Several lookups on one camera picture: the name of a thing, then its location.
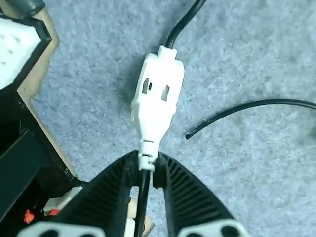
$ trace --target cord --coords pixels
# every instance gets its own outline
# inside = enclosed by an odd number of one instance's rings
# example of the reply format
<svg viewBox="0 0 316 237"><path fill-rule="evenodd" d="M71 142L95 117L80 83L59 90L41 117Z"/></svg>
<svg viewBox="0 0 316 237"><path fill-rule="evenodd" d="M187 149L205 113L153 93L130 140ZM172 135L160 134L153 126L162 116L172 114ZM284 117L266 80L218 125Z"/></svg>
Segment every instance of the cord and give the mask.
<svg viewBox="0 0 316 237"><path fill-rule="evenodd" d="M149 170L141 170L141 185L138 192L134 237L143 236L150 177L151 172Z"/></svg>
<svg viewBox="0 0 316 237"><path fill-rule="evenodd" d="M204 121L201 123L199 126L194 128L192 131L190 131L186 135L186 139L189 140L191 137L193 137L195 134L200 132L203 128L211 125L212 123L215 123L216 121L231 115L233 113L257 107L257 106L262 106L262 105L297 105L301 107L306 107L306 108L311 108L313 110L316 110L316 104L309 102L309 101L304 101L304 100L295 100L295 99L266 99L266 100L258 100L258 101L253 101L253 102L248 102L244 103L241 105L234 106L230 109L224 110L222 112L219 112L215 116L209 118L208 120Z"/></svg>
<svg viewBox="0 0 316 237"><path fill-rule="evenodd" d="M173 48L174 42L176 41L180 32L185 28L185 26L192 20L192 18L198 13L202 8L206 0L197 0L191 9L184 15L184 17L178 22L178 24L172 29L168 36L167 42L165 44L166 48Z"/></svg>

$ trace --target gray carpet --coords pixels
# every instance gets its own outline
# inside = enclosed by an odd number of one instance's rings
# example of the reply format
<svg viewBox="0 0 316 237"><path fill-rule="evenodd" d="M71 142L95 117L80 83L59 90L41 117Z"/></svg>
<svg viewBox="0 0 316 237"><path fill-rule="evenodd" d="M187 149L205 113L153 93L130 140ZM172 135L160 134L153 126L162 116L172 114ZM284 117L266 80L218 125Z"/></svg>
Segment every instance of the gray carpet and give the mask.
<svg viewBox="0 0 316 237"><path fill-rule="evenodd" d="M138 147L130 101L144 56L157 52L192 0L46 0L61 38L33 104L91 180ZM316 102L316 2L208 0L175 47L186 75L161 150L191 170L256 237L316 236L316 113L263 106L185 133L237 103ZM151 190L151 236L167 236Z"/></svg>

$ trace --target white object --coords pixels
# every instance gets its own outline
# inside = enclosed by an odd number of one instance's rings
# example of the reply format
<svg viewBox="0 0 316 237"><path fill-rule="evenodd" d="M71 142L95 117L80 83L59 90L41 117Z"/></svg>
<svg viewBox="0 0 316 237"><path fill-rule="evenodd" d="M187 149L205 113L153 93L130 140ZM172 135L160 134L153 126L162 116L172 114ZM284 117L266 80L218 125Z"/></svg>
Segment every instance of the white object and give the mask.
<svg viewBox="0 0 316 237"><path fill-rule="evenodd" d="M124 237L134 237L135 221L133 219L126 219Z"/></svg>
<svg viewBox="0 0 316 237"><path fill-rule="evenodd" d="M34 27L0 18L0 90L14 82L40 41Z"/></svg>
<svg viewBox="0 0 316 237"><path fill-rule="evenodd" d="M82 187L74 187L70 191L66 192L62 197L50 198L43 211L46 214L49 214L53 209L62 210L81 190Z"/></svg>
<svg viewBox="0 0 316 237"><path fill-rule="evenodd" d="M207 237L251 237L245 227L233 219L223 219L196 226L189 226L181 229L178 237L187 237L190 234Z"/></svg>
<svg viewBox="0 0 316 237"><path fill-rule="evenodd" d="M184 78L177 50L160 46L158 55L148 54L138 79L131 117L140 134L139 170L155 170L160 141L176 112Z"/></svg>
<svg viewBox="0 0 316 237"><path fill-rule="evenodd" d="M23 229L17 237L40 237L47 231L57 233L51 233L47 236L58 237L81 237L83 235L92 235L94 237L106 237L104 231L99 227L93 226L81 226L62 224L56 222L37 222L30 227Z"/></svg>

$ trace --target red component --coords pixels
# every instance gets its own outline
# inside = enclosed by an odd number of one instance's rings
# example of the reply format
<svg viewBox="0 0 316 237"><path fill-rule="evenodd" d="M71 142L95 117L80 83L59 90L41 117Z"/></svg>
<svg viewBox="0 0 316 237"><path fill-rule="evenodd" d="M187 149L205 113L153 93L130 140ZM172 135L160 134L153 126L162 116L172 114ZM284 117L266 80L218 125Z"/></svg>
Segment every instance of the red component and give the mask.
<svg viewBox="0 0 316 237"><path fill-rule="evenodd" d="M24 214L24 222L29 224L34 220L34 214L31 213L30 210L26 210L25 214Z"/></svg>
<svg viewBox="0 0 316 237"><path fill-rule="evenodd" d="M52 209L49 216L57 216L59 214L60 210Z"/></svg>

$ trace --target electrical socket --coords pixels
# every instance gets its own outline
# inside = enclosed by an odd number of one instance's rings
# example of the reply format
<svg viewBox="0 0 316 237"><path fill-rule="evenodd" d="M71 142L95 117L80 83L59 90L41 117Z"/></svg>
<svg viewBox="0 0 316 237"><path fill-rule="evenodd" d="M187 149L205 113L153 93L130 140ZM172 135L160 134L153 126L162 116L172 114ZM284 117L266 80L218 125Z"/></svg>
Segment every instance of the electrical socket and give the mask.
<svg viewBox="0 0 316 237"><path fill-rule="evenodd" d="M0 90L14 82L40 41L33 26L0 17Z"/></svg>

